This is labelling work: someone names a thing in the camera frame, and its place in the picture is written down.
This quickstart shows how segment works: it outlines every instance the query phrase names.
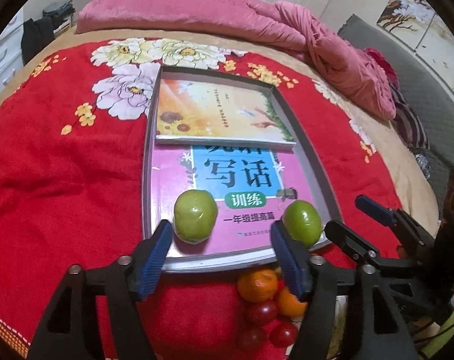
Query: white chest of drawers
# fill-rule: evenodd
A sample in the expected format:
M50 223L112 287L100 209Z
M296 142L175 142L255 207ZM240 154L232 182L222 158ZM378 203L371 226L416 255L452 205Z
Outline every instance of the white chest of drawers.
M21 9L0 35L0 93L23 66L21 50L23 24L24 14Z

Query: pink blanket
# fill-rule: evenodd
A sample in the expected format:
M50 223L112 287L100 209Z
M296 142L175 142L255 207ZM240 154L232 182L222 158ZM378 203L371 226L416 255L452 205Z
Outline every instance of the pink blanket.
M258 0L94 0L80 12L78 33L112 28L204 32L276 47L314 66L359 107L384 120L396 116L382 68L301 5Z

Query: metal tray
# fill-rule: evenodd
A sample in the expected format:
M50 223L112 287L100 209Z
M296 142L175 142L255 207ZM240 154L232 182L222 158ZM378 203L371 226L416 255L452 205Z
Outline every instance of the metal tray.
M159 74L161 79L177 79L231 85L255 90L267 96L281 121L285 124L296 141L296 145L293 147L293 153L297 157L305 178L307 179L314 205L322 218L323 225L331 219L342 220L336 197L324 167L300 123L297 121L289 105L275 86L258 80L235 76L233 74L185 67L162 67ZM142 170L142 232L144 238L150 237L152 232L155 231L155 228L153 228L151 224L150 189L152 151L155 145L157 132L157 104L159 90L160 79L158 78L152 98L145 135L144 165ZM324 233L322 233L317 244L310 248L310 250L318 250L328 244L330 244L330 241L325 237ZM169 254L174 257L169 257L168 255L163 270L170 273L225 271L271 263L276 260L276 255L271 246L210 255L185 255L182 252L179 252L176 243L173 242Z

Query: red blanket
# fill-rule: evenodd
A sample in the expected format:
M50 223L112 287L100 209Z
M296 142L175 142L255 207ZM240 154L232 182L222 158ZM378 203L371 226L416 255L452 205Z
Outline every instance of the red blanket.
M0 334L22 354L70 265L107 265L141 239L146 117L129 107L147 110L149 102L130 96L128 85L148 92L136 72L159 58L158 50L170 53L163 58L167 64L217 68L277 85L321 158L345 223L383 256L396 256L392 233L354 207L361 193L400 207L389 173L326 86L260 55L172 42L137 39L59 51L0 108ZM195 52L193 59L179 57L192 54L181 53L186 49ZM350 265L334 247L325 256ZM139 305L156 352L165 360L283 358L284 350L271 344L252 356L235 349L242 305L235 284L220 274L207 279L164 278ZM99 318L106 356L114 357L105 305Z

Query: red tomato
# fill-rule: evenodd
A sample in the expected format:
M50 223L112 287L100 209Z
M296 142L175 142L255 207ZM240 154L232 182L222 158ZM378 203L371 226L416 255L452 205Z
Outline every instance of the red tomato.
M279 348L292 345L297 338L298 330L293 323L280 323L270 333L270 342Z
M277 303L269 299L261 303L249 304L244 310L245 320L254 326L264 326L277 316Z
M237 338L237 348L244 353L252 353L260 349L267 341L267 334L258 327L248 327Z

